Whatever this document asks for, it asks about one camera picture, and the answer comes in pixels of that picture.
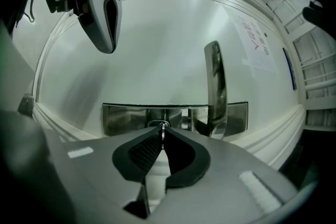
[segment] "white strip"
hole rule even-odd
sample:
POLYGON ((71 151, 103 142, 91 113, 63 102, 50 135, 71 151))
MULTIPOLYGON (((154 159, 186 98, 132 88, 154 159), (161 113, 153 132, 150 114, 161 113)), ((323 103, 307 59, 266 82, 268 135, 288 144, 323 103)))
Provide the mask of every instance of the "white strip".
POLYGON ((79 150, 69 151, 68 155, 69 155, 70 159, 73 159, 73 158, 84 156, 84 155, 87 155, 87 154, 90 154, 90 153, 93 153, 93 149, 87 146, 87 147, 81 148, 79 150))
POLYGON ((281 207, 281 202, 260 182, 252 171, 241 173, 239 178, 264 213, 269 214, 281 207))
POLYGON ((34 84, 33 84, 33 97, 35 98, 35 101, 38 102, 38 84, 40 80, 40 74, 43 72, 43 65, 44 65, 44 58, 48 52, 48 49, 51 45, 51 43, 54 41, 54 38, 56 37, 57 33, 62 29, 62 26, 66 22, 66 19, 70 16, 69 12, 66 12, 62 15, 61 19, 57 22, 56 26, 50 33, 48 40, 46 44, 44 45, 44 48, 42 50, 42 53, 40 55, 40 58, 38 60, 37 68, 36 68, 36 73, 35 73, 35 78, 34 78, 34 84))
POLYGON ((92 140, 98 139, 99 136, 94 136, 83 130, 80 130, 73 125, 65 122, 55 114, 51 113, 47 107, 41 103, 35 103, 35 108, 44 118, 44 120, 67 141, 77 141, 77 140, 92 140))

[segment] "white wall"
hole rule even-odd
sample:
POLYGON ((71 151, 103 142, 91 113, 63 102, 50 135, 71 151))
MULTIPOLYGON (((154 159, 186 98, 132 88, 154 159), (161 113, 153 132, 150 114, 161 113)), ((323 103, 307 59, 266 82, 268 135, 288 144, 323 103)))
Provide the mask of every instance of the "white wall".
MULTIPOLYGON (((269 0, 267 5, 270 9, 274 10, 274 13, 281 22, 286 22, 293 14, 300 12, 305 6, 308 6, 309 1, 312 0, 269 0)), ((286 30, 288 33, 292 33, 304 23, 305 20, 303 17, 299 16, 296 20, 286 26, 286 30)), ((336 52, 336 41, 318 27, 306 33, 300 37, 300 39, 294 40, 294 46, 303 65, 336 52)), ((336 59, 333 57, 319 65, 305 69, 303 71, 304 78, 307 80, 336 71, 335 61, 336 59)), ((310 85, 334 78, 336 78, 336 73, 313 80, 307 80, 305 84, 310 85)), ((336 86, 307 92, 308 99, 318 97, 327 98, 335 95, 336 86)), ((333 107, 333 109, 328 110, 308 111, 306 123, 308 125, 334 126, 336 128, 336 104, 334 104, 333 107)))

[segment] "reflective metal surface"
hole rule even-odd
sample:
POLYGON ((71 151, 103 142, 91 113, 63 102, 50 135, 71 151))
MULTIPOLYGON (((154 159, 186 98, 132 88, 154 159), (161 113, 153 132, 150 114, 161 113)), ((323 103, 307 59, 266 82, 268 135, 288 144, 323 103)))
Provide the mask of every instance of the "reflective metal surface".
MULTIPOLYGON (((247 129, 248 103, 228 104, 227 124, 224 136, 241 133, 247 129)), ((104 133, 109 136, 140 130, 147 126, 160 125, 167 121, 171 127, 200 133, 200 125, 207 125, 208 106, 143 106, 103 104, 102 120, 104 133)), ((222 130, 214 130, 213 137, 222 137, 222 130)))
POLYGON ((202 126, 206 136, 223 138, 227 122, 227 94, 225 73, 218 42, 213 41, 205 46, 205 63, 208 81, 208 121, 202 126))

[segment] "paper sign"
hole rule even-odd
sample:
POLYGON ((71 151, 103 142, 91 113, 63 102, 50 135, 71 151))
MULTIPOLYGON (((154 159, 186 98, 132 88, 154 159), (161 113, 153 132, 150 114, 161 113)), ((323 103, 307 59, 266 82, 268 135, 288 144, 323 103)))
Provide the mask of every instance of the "paper sign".
POLYGON ((257 21, 246 14, 234 15, 233 19, 250 65, 276 73, 274 58, 257 21))

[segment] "vertical metal bar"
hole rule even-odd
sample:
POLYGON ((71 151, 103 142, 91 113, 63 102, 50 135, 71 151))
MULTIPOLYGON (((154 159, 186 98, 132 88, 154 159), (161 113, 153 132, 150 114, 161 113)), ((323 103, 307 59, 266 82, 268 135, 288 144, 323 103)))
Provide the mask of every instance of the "vertical metal bar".
POLYGON ((208 81, 207 136, 222 138, 227 123, 227 92, 222 54, 217 41, 204 48, 208 81))

